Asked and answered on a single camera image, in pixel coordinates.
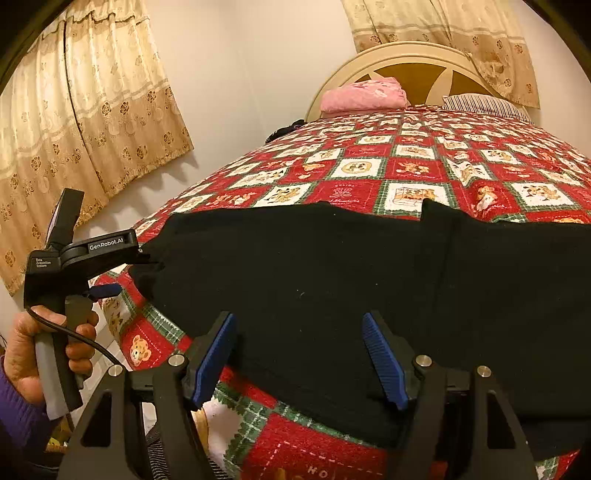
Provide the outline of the purple sleeve forearm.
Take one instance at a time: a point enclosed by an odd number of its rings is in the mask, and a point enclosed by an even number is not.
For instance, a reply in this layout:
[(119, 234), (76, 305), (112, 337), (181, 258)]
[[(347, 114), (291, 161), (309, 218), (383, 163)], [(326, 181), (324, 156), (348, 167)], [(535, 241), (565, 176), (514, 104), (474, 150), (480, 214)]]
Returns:
[(45, 449), (52, 424), (45, 409), (27, 402), (1, 367), (1, 426), (10, 443), (27, 454)]

